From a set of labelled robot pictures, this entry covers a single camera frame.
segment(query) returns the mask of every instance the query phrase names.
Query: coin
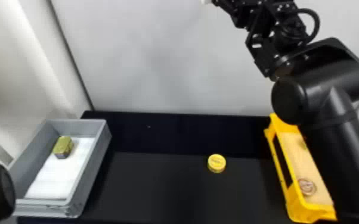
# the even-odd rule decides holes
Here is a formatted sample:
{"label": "coin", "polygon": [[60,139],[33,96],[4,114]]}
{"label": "coin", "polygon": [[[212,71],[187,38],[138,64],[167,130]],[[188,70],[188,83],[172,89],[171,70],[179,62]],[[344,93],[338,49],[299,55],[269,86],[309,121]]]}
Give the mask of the coin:
{"label": "coin", "polygon": [[299,187],[301,188],[302,194],[304,196],[311,196],[316,193],[316,185],[314,182],[306,179],[306,178],[299,178],[298,179]]}

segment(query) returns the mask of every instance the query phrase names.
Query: black tabletop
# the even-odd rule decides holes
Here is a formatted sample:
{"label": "black tabletop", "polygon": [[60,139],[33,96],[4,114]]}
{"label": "black tabletop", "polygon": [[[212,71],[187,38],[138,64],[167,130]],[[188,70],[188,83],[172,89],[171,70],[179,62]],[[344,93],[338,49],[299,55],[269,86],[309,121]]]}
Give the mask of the black tabletop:
{"label": "black tabletop", "polygon": [[[81,217],[35,223],[291,223],[263,129],[267,117],[87,111],[112,141]],[[207,157],[227,168],[214,174]]]}

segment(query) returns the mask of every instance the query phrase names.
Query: white cloth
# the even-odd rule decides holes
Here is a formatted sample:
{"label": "white cloth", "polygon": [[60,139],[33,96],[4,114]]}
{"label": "white cloth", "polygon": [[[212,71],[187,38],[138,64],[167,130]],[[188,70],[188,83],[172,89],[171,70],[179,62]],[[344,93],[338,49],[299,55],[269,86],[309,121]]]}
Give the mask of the white cloth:
{"label": "white cloth", "polygon": [[66,199],[90,152],[95,138],[72,137],[74,149],[68,158],[59,160],[53,153],[47,158],[25,198]]}

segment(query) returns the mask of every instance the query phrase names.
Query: round yellow container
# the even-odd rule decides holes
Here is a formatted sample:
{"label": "round yellow container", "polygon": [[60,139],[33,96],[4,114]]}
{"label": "round yellow container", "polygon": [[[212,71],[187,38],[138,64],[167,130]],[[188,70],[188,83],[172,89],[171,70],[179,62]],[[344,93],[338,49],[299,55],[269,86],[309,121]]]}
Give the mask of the round yellow container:
{"label": "round yellow container", "polygon": [[213,154],[208,158],[208,168],[211,172],[221,173],[225,170],[225,165],[227,162],[220,154]]}

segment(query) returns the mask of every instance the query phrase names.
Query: black mount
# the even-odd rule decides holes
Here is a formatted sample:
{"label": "black mount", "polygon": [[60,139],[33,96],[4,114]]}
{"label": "black mount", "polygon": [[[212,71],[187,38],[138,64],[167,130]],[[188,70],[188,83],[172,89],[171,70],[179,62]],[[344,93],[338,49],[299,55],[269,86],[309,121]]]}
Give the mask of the black mount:
{"label": "black mount", "polygon": [[[213,0],[246,29],[246,46],[265,77],[275,81],[271,103],[298,125],[334,201],[340,223],[359,223],[359,58],[341,41],[310,43],[320,19],[293,1]],[[308,35],[299,14],[314,20]]]}

